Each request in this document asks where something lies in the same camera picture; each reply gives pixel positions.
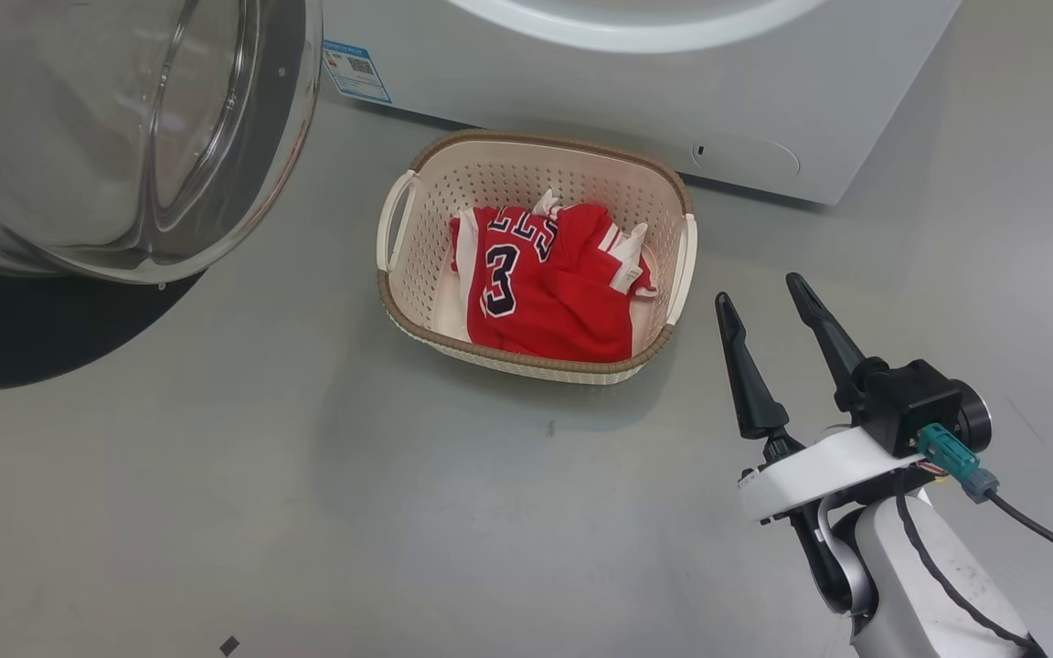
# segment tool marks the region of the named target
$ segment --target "washing machine door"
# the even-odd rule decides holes
[[[528,37],[607,53],[683,53],[789,24],[828,0],[450,0]]]
[[[319,0],[0,0],[0,274],[212,265],[287,180],[321,36]]]

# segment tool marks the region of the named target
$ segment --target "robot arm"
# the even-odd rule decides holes
[[[793,525],[815,586],[833,613],[852,618],[851,642],[863,658],[1040,655],[1018,613],[923,497],[922,486],[942,475],[918,450],[925,430],[943,427],[973,457],[990,442],[986,404],[923,361],[891,370],[866,358],[801,276],[787,276],[787,286],[818,338],[835,403],[851,413],[852,428],[812,446],[787,433],[787,410],[744,346],[731,297],[719,295],[738,427],[743,438],[766,439],[764,465],[744,471],[739,483],[743,512]]]

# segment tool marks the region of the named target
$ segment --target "basket handle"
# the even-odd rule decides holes
[[[676,283],[673,284],[673,305],[669,307],[669,320],[665,324],[676,324],[681,320],[684,302],[690,297],[690,283],[693,282],[693,272],[697,268],[697,220],[693,213],[686,213],[684,233],[681,240],[681,255],[677,259],[681,263],[677,272]]]
[[[417,198],[419,183],[417,172],[409,170],[397,179],[396,183],[393,183],[392,191],[389,191],[389,198],[384,200],[384,208],[380,212],[380,226],[377,227],[377,270],[392,272],[397,266],[397,257],[400,254],[401,242],[405,241],[405,226],[409,225],[409,217],[413,214],[413,200]],[[389,232],[392,231],[393,216],[397,213],[397,203],[405,192],[409,192],[405,215],[400,219],[397,242],[392,247],[392,254],[389,254]]]

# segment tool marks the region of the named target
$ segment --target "laundry basket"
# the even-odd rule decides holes
[[[659,294],[633,303],[635,337],[628,361],[559,361],[464,340],[464,307],[450,266],[450,219],[483,205],[530,208],[547,191],[565,204],[603,205],[625,231],[648,222],[644,257]],[[401,198],[404,212],[393,240]],[[696,255],[693,203],[669,167],[588,142],[485,129],[452,134],[423,151],[389,193],[377,233],[380,296],[402,332],[490,370],[581,384],[622,382],[663,348],[684,307]]]

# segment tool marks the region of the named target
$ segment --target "gray floor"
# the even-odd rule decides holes
[[[329,88],[271,220],[125,348],[0,393],[0,655],[848,657],[793,533],[737,510],[711,297],[795,436],[842,417],[782,286],[990,401],[984,455],[1053,527],[1053,3],[967,0],[842,204],[694,190],[668,353],[604,391],[406,340],[377,298],[389,184],[441,134]],[[1053,549],[941,514],[1053,655]]]

